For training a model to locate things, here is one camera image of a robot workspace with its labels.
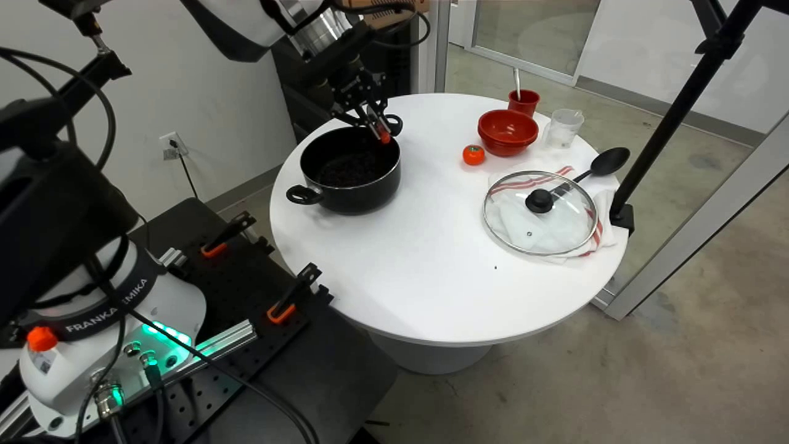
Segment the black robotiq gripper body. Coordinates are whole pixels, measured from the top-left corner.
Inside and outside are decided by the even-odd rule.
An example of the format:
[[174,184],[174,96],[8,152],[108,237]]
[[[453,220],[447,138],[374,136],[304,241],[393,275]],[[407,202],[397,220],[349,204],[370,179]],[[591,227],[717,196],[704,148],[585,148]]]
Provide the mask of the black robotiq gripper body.
[[361,103],[383,96],[383,75],[370,72],[363,62],[368,37],[338,38],[316,57],[316,74],[328,83],[333,103]]

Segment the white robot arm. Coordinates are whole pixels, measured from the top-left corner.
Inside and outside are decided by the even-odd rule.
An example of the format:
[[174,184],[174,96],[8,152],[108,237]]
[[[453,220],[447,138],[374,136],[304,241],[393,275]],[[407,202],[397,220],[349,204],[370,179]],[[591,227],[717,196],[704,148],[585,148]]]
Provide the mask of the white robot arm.
[[328,85],[333,112],[384,138],[388,120],[383,79],[361,51],[374,29],[341,0],[179,0],[210,42],[232,62],[258,62],[278,42],[295,50],[295,82],[306,89]]

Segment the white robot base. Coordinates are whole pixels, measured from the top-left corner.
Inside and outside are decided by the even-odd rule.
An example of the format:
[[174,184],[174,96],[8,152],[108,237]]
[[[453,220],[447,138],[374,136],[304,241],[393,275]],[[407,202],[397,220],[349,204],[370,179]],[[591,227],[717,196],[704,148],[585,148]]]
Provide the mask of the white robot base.
[[145,368],[179,370],[206,297],[130,238],[108,241],[24,311],[17,370],[34,421],[60,438],[147,386]]

